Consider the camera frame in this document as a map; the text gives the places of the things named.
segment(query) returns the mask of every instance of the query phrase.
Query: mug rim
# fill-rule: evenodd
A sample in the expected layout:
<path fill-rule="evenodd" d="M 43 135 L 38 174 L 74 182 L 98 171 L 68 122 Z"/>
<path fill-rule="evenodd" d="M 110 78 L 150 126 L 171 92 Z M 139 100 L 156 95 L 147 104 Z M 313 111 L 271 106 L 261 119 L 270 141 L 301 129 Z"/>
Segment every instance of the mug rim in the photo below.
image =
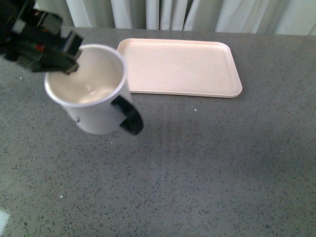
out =
<path fill-rule="evenodd" d="M 57 104 L 59 104 L 61 106 L 73 107 L 73 108 L 84 108 L 84 107 L 89 107 L 89 106 L 103 103 L 103 102 L 111 99 L 112 97 L 114 97 L 114 95 L 117 94 L 122 89 L 122 87 L 124 86 L 124 84 L 126 82 L 127 73 L 128 73 L 127 64 L 126 64 L 126 61 L 123 58 L 123 56 L 119 52 L 117 52 L 117 50 L 115 50 L 113 47 L 103 45 L 103 44 L 85 44 L 85 45 L 80 46 L 79 50 L 84 50 L 87 48 L 99 48 L 102 50 L 110 51 L 117 58 L 119 58 L 119 60 L 122 62 L 122 65 L 123 65 L 123 75 L 122 75 L 121 81 L 119 82 L 119 84 L 115 88 L 115 90 L 113 90 L 109 95 L 107 95 L 107 96 L 105 96 L 97 101 L 93 101 L 93 102 L 89 102 L 89 103 L 73 103 L 73 102 L 68 102 L 68 101 L 62 100 L 53 93 L 53 91 L 50 89 L 50 86 L 49 86 L 48 77 L 51 73 L 54 73 L 54 72 L 47 72 L 45 74 L 45 81 L 44 81 L 45 91 L 46 91 L 47 95 L 53 101 L 55 101 Z"/>

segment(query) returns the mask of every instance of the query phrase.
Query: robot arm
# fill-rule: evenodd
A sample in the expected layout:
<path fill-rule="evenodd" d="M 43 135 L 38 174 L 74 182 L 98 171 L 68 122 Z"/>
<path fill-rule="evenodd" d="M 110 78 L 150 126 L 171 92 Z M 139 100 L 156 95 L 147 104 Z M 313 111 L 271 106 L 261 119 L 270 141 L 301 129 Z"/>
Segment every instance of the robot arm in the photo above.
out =
<path fill-rule="evenodd" d="M 32 72 L 78 69 L 82 38 L 60 35 L 62 19 L 33 9 L 35 0 L 0 0 L 0 54 Z"/>

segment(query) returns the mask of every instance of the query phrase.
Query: mug handle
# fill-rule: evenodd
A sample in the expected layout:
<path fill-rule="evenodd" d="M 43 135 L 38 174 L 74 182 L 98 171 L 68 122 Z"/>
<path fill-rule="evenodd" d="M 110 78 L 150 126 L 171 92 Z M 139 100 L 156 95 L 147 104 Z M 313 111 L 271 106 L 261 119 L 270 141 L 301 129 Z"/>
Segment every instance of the mug handle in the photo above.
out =
<path fill-rule="evenodd" d="M 119 125 L 133 135 L 143 130 L 143 120 L 137 110 L 122 96 L 118 95 L 111 104 L 118 108 L 126 116 L 126 119 Z"/>

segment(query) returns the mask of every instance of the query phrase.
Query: white curtain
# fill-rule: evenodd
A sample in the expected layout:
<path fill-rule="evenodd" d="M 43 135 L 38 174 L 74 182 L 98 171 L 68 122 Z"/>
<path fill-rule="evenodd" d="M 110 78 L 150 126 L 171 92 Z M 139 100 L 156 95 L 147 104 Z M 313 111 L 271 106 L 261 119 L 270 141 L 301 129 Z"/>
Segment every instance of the white curtain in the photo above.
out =
<path fill-rule="evenodd" d="M 316 0 L 37 0 L 65 26 L 316 35 Z"/>

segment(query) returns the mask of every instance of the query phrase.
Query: gray speckled countertop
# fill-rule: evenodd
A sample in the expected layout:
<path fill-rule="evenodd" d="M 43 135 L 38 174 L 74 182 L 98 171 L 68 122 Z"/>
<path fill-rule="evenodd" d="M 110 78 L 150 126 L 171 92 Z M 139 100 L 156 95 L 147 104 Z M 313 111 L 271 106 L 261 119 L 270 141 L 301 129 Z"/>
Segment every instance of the gray speckled countertop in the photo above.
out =
<path fill-rule="evenodd" d="M 112 47 L 223 42 L 243 92 L 133 94 L 144 130 L 94 136 L 49 99 L 44 74 L 0 60 L 3 236 L 315 236 L 315 37 L 77 31 Z"/>

